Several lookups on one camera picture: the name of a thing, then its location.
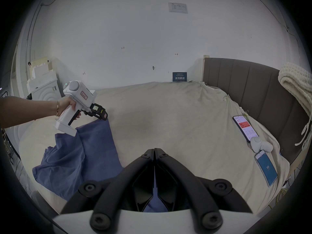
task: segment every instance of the phone screen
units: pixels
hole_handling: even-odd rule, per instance
[[[258,134],[249,124],[244,115],[234,116],[233,120],[236,122],[237,126],[240,128],[240,130],[242,131],[243,135],[245,136],[248,142],[250,142],[250,139],[252,137],[258,137]]]
[[[267,181],[267,185],[270,187],[277,179],[277,173],[271,160],[263,150],[255,155],[255,159]]]

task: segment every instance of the white bedsheet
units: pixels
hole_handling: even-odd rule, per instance
[[[230,181],[253,213],[263,210],[281,189],[289,172],[276,139],[248,117],[258,135],[273,144],[268,156],[278,180],[269,188],[254,152],[232,117],[243,110],[225,92],[201,82],[146,83],[98,91],[96,103],[106,108],[123,167],[147,149],[161,148],[194,175]],[[55,116],[36,120],[20,141],[23,165],[40,194],[59,213],[65,200],[34,181],[32,168],[54,146]],[[73,127],[96,120],[82,115]]]

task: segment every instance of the blue towel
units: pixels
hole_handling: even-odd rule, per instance
[[[117,176],[122,170],[108,120],[96,120],[76,128],[75,137],[55,135],[55,147],[45,150],[40,166],[33,168],[35,180],[56,195],[69,200],[88,180],[102,181]],[[157,197],[145,212],[167,212]]]

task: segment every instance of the gold bracelet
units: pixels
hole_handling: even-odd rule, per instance
[[[57,101],[57,115],[58,115],[58,108],[59,108],[60,103]]]

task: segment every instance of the bed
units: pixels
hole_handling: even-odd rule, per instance
[[[306,114],[279,85],[277,75],[278,70],[260,64],[206,58],[203,82],[152,82],[105,89],[98,91],[96,103],[109,114],[123,167],[147,149],[161,148],[196,176],[229,180],[257,214],[276,196],[290,167],[303,153],[294,143],[301,139]],[[278,180],[270,188],[232,120],[244,111],[259,136],[273,144],[268,156]],[[72,126],[94,120],[82,115]],[[54,116],[33,122],[21,138],[19,152],[38,192],[60,213],[66,201],[37,183],[32,175],[45,149],[55,145],[58,131],[54,122]]]

